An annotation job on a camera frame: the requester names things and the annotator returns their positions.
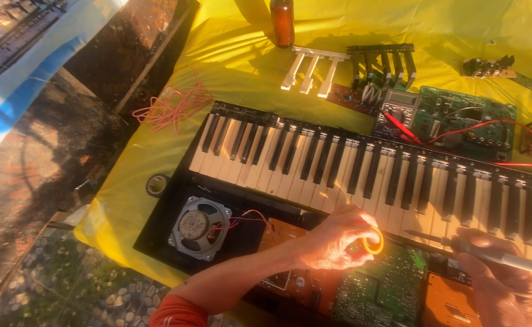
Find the brown glass bottle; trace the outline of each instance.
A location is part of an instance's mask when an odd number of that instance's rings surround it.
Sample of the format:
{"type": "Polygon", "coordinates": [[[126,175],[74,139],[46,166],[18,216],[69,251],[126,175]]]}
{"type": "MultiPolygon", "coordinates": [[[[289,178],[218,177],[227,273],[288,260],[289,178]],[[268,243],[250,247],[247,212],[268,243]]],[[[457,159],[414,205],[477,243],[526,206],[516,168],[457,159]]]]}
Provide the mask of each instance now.
{"type": "Polygon", "coordinates": [[[294,3],[292,0],[272,0],[270,14],[274,27],[274,44],[288,48],[294,43],[294,3]]]}

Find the yellow plastic sheet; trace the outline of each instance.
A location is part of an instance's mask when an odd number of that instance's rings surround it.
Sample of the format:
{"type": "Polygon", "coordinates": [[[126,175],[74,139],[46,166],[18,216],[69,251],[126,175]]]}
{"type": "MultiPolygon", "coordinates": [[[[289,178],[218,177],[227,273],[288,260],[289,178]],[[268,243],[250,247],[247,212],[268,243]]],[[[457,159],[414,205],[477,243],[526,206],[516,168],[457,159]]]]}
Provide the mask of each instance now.
{"type": "MultiPolygon", "coordinates": [[[[267,4],[202,1],[168,85],[185,90],[193,85],[190,65],[215,100],[369,133],[370,117],[317,97],[331,63],[327,59],[317,64],[308,95],[298,87],[309,59],[299,70],[296,86],[280,89],[295,55],[269,41],[267,4]]],[[[294,12],[296,45],[344,52],[348,45],[414,43],[418,78],[412,91],[430,85],[489,97],[517,105],[520,122],[532,121],[532,91],[508,79],[459,77],[463,59],[515,55],[515,69],[532,78],[532,1],[295,0],[294,12]]],[[[339,63],[335,83],[351,85],[351,65],[339,63]]],[[[172,175],[210,109],[182,121],[179,135],[170,126],[157,132],[140,126],[75,229],[76,237],[170,287],[182,281],[184,274],[132,247],[157,202],[145,193],[147,179],[155,173],[172,175]]],[[[513,159],[526,160],[521,155],[513,159]]]]}

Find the human hand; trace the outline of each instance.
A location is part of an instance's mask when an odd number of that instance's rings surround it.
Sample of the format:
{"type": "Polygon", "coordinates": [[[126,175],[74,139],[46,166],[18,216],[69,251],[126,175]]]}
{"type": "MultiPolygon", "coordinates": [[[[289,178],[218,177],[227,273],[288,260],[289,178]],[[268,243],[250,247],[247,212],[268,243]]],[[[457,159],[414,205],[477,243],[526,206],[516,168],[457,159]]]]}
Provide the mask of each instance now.
{"type": "MultiPolygon", "coordinates": [[[[461,227],[456,232],[475,246],[523,256],[514,243],[478,229],[461,227]]],[[[532,326],[532,272],[481,261],[468,253],[455,255],[472,277],[474,300],[483,327],[532,326]]]]}
{"type": "Polygon", "coordinates": [[[378,243],[375,218],[357,205],[350,204],[327,217],[306,236],[296,240],[299,269],[347,269],[361,266],[373,255],[367,252],[349,254],[345,248],[356,239],[368,237],[378,243]]]}

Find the orange sleeve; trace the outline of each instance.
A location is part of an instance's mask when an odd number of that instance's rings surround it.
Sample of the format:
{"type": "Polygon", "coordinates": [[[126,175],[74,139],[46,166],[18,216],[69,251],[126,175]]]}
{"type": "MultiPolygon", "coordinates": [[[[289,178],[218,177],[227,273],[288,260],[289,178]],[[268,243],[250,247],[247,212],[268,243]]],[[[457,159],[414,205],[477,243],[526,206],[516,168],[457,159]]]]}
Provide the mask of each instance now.
{"type": "Polygon", "coordinates": [[[208,314],[176,295],[167,295],[151,315],[150,327],[207,327],[208,314]]]}

